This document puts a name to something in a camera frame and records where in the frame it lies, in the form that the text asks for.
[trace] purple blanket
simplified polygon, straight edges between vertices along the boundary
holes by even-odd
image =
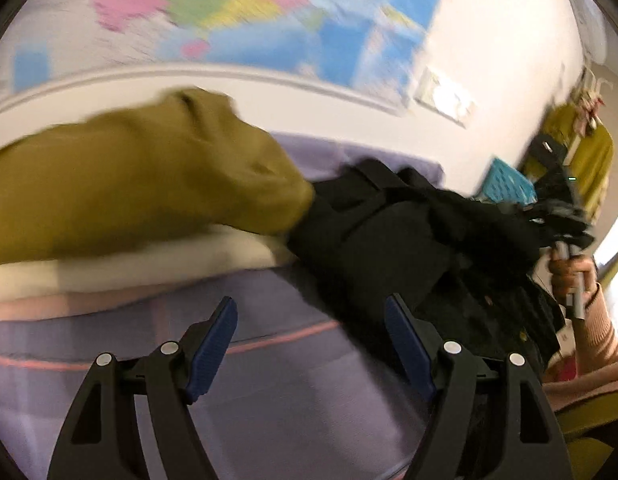
[[[275,134],[310,180],[376,156],[417,168],[436,186],[439,164],[329,140]],[[399,478],[425,427],[425,408],[322,311],[300,263],[202,280],[88,316],[0,322],[0,437],[30,480],[43,480],[86,370],[103,351],[131,358],[179,339],[224,296],[238,329],[214,384],[190,409],[220,480]],[[166,478],[145,397],[138,425],[151,478]]]

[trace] light switch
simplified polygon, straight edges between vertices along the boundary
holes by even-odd
[[[460,84],[444,74],[427,67],[420,78],[416,101],[436,110],[464,127],[475,110],[471,95]]]

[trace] metal rivet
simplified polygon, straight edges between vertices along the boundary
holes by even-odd
[[[111,354],[107,354],[107,353],[103,353],[100,354],[97,358],[96,358],[96,364],[98,366],[106,366],[108,365],[111,361],[113,360],[113,356]]]
[[[515,364],[516,366],[522,366],[524,364],[524,357],[522,357],[520,354],[511,354],[509,356],[509,361],[511,361],[511,363]]]
[[[171,355],[175,354],[175,352],[178,351],[178,348],[178,343],[176,343],[175,341],[167,341],[160,347],[160,352],[162,352],[164,355]]]
[[[444,343],[444,351],[448,354],[459,354],[462,351],[462,346],[455,341],[447,341]]]

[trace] black jacket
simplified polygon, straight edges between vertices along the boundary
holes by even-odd
[[[289,247],[368,350],[399,367],[383,323],[385,298],[399,292],[442,338],[485,357],[519,352],[544,371],[564,318],[528,276],[546,245],[538,224],[373,159],[314,187]]]

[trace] yellow clothing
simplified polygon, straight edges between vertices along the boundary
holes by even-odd
[[[292,228],[313,187],[227,96],[177,90],[0,150],[0,264],[134,251],[225,224]]]
[[[576,119],[576,107],[564,104],[553,110],[544,121],[542,131],[568,147],[576,133],[573,122]],[[614,142],[604,125],[599,124],[590,137],[580,141],[576,154],[569,165],[576,178],[576,184],[582,197],[582,205],[590,219],[596,219],[604,200],[608,175],[614,158]],[[534,159],[529,158],[523,173],[537,180],[546,170]]]
[[[570,406],[559,412],[557,418],[567,441],[574,480],[591,480],[613,449],[583,435],[593,428],[618,420],[618,392]]]

